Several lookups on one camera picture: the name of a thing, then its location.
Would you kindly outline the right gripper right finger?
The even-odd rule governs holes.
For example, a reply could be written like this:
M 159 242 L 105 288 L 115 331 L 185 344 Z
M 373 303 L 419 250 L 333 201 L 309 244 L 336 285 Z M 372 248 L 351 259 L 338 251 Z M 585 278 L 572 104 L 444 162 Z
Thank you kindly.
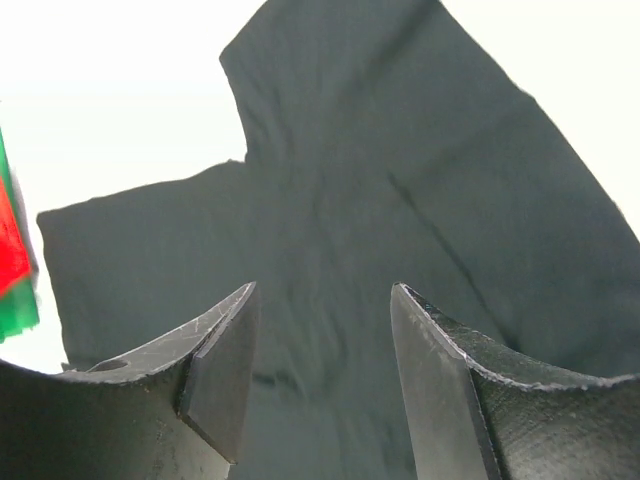
M 421 479 L 635 479 L 639 379 L 594 377 L 518 353 L 406 284 L 391 324 Z

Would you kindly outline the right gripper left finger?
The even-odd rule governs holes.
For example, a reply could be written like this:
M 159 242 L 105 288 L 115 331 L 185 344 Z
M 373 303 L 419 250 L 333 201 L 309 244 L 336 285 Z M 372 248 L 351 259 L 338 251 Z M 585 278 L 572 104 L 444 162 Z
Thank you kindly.
M 1 365 L 5 479 L 224 479 L 243 432 L 258 327 L 248 283 L 86 371 Z

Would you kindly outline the black t shirt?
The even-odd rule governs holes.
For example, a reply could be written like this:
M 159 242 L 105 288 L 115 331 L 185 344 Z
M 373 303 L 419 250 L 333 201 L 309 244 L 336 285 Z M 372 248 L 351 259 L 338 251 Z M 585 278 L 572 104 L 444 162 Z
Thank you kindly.
M 639 243 L 437 1 L 269 1 L 224 50 L 247 154 L 39 215 L 69 363 L 261 291 L 235 479 L 412 479 L 403 283 L 535 360 L 639 373 Z

